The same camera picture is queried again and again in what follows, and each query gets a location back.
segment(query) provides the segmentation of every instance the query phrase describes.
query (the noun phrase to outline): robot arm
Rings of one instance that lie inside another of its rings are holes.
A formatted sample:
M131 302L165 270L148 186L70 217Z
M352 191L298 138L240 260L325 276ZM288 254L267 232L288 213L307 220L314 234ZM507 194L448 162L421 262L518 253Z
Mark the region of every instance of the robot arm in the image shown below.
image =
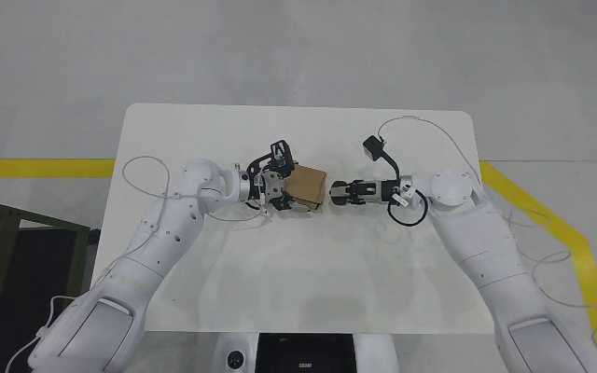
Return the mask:
M260 166L266 160L267 175ZM125 254L50 328L37 333L41 339L29 366L36 373L123 371L143 336L149 301L201 233L205 215L249 200L292 208L290 196L267 191L272 185L284 190L294 167L285 141L273 144L247 172L221 170L207 159L190 162L175 193L143 216Z
M371 147L370 138L368 144L366 153L380 158L382 145ZM437 235L492 314L497 347L511 373L597 372L591 339L579 337L583 334L548 306L521 264L507 223L469 173L437 173L430 181L416 176L337 181L330 196L338 205L388 203L389 213L394 205L428 204Z

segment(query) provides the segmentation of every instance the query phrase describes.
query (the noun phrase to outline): cardboard box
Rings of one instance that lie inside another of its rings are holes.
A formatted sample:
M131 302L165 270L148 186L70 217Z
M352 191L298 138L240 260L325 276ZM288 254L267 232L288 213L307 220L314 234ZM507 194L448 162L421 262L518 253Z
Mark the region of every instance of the cardboard box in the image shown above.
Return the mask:
M317 210L326 196L327 173L297 165L290 174L286 192L297 202Z

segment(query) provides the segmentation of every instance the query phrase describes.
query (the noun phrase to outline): yellow floor line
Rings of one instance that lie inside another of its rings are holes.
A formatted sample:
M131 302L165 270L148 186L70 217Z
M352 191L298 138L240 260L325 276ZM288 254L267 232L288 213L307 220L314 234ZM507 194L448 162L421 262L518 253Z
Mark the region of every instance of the yellow floor line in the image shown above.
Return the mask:
M113 159L0 159L0 177L112 177Z
M113 159L0 159L0 178L27 177L112 177ZM522 211L532 210L549 216L545 229L572 253L576 276L586 304L597 304L597 268L589 241L549 208L525 192L486 161L480 163L483 182ZM528 216L537 223L543 217ZM597 329L597 309L589 309L589 320Z
M549 217L549 223L544 227L549 234L570 250L585 304L597 305L597 268L589 240L520 186L497 171L491 164L482 161L480 166L483 183L486 183L514 206L523 212L530 210ZM532 213L527 213L527 215L537 224L545 224L543 216ZM593 330L597 330L597 309L587 309L587 313L590 325Z

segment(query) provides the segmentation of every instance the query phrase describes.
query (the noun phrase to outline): floor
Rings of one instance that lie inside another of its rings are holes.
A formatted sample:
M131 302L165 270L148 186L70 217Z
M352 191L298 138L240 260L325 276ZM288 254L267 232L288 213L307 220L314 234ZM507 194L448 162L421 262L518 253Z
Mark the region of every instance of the floor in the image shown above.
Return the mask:
M0 158L113 158L137 102L464 110L481 159L597 242L596 16L592 0L6 0ZM0 179L0 203L98 228L108 188ZM535 255L561 250L515 233ZM580 301L569 263L539 278ZM210 343L148 334L130 371L196 371ZM505 372L489 335L396 349L404 372Z

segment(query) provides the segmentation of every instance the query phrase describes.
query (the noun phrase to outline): tabletop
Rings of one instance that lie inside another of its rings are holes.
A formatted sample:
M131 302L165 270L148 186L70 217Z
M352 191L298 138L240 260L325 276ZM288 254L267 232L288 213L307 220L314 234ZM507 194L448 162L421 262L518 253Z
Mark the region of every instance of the tabletop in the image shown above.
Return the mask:
M121 255L152 197L129 187L124 163L162 159L175 186L190 159L242 168L284 139L298 163L336 180L395 178L372 162L362 143L392 117L418 116L449 133L479 172L471 117L464 112L324 107L134 104L127 110L94 268ZM399 120L382 132L386 152L404 174L430 177L468 166L450 139L428 123ZM157 163L130 166L132 181L160 193ZM475 286L452 262L429 221L393 222L380 205L226 223L205 216L188 253L164 279L146 314L146 330L192 332L492 333ZM229 206L215 215L254 213ZM414 220L421 211L396 213Z

